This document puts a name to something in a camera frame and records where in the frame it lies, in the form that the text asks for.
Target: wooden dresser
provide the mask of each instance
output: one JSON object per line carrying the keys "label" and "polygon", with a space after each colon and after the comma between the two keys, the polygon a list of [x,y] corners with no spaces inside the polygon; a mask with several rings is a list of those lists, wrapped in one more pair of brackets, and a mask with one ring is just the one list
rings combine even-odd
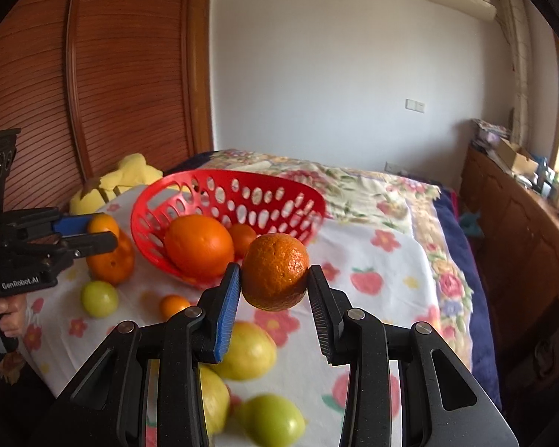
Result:
{"label": "wooden dresser", "polygon": [[[559,329],[559,215],[488,156],[469,147],[460,196],[480,212],[474,254],[483,280],[501,383]],[[549,383],[559,376],[559,361]]]}

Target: metal screw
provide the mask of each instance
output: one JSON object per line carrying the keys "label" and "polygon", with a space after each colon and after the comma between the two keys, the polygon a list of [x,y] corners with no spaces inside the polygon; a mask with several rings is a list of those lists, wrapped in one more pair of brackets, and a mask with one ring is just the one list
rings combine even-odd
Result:
{"label": "metal screw", "polygon": [[431,327],[431,325],[428,322],[418,322],[418,323],[416,323],[414,328],[420,334],[430,334],[431,331],[433,331],[433,328]]}
{"label": "metal screw", "polygon": [[135,329],[135,323],[133,323],[132,321],[123,321],[118,324],[118,327],[116,329],[118,329],[119,333],[127,334]]}
{"label": "metal screw", "polygon": [[187,307],[184,310],[184,315],[187,318],[198,318],[201,314],[203,314],[203,309],[198,306]]}
{"label": "metal screw", "polygon": [[364,311],[362,309],[358,309],[358,307],[352,307],[352,309],[348,311],[348,317],[350,319],[360,321],[361,319],[364,319]]}

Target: stuffed toy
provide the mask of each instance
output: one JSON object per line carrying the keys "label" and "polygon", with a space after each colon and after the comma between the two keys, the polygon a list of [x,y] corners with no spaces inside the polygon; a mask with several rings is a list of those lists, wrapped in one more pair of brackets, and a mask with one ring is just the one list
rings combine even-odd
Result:
{"label": "stuffed toy", "polygon": [[95,213],[110,200],[137,185],[150,185],[163,173],[145,161],[139,153],[128,155],[118,163],[118,169],[101,178],[92,178],[70,200],[70,215]]}

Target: basket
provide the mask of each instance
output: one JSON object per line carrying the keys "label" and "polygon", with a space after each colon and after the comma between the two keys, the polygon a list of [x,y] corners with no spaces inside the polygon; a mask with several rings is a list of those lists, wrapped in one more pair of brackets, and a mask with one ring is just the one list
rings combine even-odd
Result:
{"label": "basket", "polygon": [[193,213],[213,217],[226,227],[249,224],[258,235],[282,232],[306,245],[323,222],[325,200],[302,183],[243,171],[182,171],[149,185],[130,216],[137,248],[159,269],[204,289],[217,282],[197,283],[184,276],[163,246],[170,222]]}

